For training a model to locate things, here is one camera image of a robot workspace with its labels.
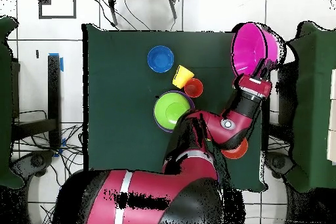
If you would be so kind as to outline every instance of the white tile floor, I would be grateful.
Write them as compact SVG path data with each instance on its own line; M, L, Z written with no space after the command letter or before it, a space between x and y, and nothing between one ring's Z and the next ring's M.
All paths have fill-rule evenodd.
M21 112L47 111L47 55L59 53L64 58L64 71L61 73L62 128L81 124L83 121L81 24L93 23L105 30L113 29L104 17L105 14L112 21L110 10L103 0L97 1L101 2L102 9L94 0L76 0L77 19L39 20L37 0L0 0L0 15L15 17L19 22L18 29L9 35L8 44L13 55L18 57L21 63ZM237 23L253 21L267 24L287 41L295 37L297 25L303 20L312 20L327 29L336 27L335 0L177 0L176 21L173 19L168 0L126 0L126 3L132 13L151 30L170 30L175 23L173 31L230 31ZM43 6L43 14L68 15L71 5L72 0L52 0L50 6ZM117 0L116 11L136 29L146 30L146 26L127 10L124 0ZM120 15L117 14L118 28L132 30L132 26ZM36 50L39 51L39 58L36 56ZM272 81L276 79L277 73L272 73ZM271 94L271 110L278 110L275 89ZM20 117L21 120L36 118L43 118L43 114L23 114ZM272 122L277 122L276 113L271 113L270 119ZM64 134L64 138L69 135L68 133L69 131ZM69 143L80 146L77 138L71 139ZM20 150L29 149L32 148L20 145ZM15 152L13 158L17 157L18 153ZM76 163L80 164L82 161L80 156L76 156ZM62 184L66 178L62 160L54 158L52 165L57 171L58 182ZM71 171L81 169L80 165L75 166L72 165ZM246 224L284 222L287 203L284 183L273 178L266 168L264 181L268 185L267 191L243 192L247 211ZM52 168L49 168L46 175L41 178L34 177L28 196L33 224L42 224L46 216L46 211L42 207L49 211L54 206L58 190L59 185Z

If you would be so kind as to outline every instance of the blue bowl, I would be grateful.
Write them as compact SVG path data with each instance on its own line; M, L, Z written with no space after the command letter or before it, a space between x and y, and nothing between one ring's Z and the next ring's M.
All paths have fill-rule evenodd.
M174 54L171 50L163 45L153 47L148 53L148 65L155 72L167 72L174 63Z

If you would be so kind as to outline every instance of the green bowl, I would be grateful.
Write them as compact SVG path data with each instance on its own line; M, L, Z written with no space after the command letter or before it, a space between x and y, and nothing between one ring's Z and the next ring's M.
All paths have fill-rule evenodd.
M173 130L177 120L190 109L188 99L177 92L163 94L154 106L154 117L159 126Z

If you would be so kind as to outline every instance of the green cloth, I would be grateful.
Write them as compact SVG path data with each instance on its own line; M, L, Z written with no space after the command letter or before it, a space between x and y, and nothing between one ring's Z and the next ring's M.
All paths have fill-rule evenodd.
M327 136L336 32L321 31L306 22L299 38L290 44L299 59L298 106L293 121L293 159L297 166L286 177L299 192L316 187L335 189L336 166L327 160Z
M89 167L161 172L170 133L155 123L159 97L178 90L172 80L179 64L203 82L197 109L222 112L232 94L234 73L232 33L100 31L87 24L89 58ZM156 73L147 63L152 47L164 45L174 53L174 65ZM261 119L245 156L228 160L237 189L260 192Z
M19 189L24 184L21 177L9 169L12 145L12 57L6 39L17 26L12 18L0 17L0 185L12 189Z

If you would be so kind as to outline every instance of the purple bowl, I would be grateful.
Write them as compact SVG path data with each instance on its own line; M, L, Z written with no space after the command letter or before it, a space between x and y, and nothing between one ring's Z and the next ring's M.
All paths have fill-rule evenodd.
M191 99L187 94L185 94L185 93L183 93L183 92L180 92L180 91L168 91L168 92L166 92L166 93L179 93L180 95L182 95L183 97L185 97L186 100L189 102L190 109L194 109L194 108L195 108L195 104L194 104L194 102L192 101L192 99ZM154 116L154 120L155 120L156 124L159 126L160 129L162 129L162 130L164 130L164 131L166 131L166 132L170 132L170 133L172 133L172 132L173 132L173 129L166 129L165 127L161 126L161 125L158 123L158 121L156 120L156 118L155 118L155 105L154 105L154 108L153 108L153 116Z

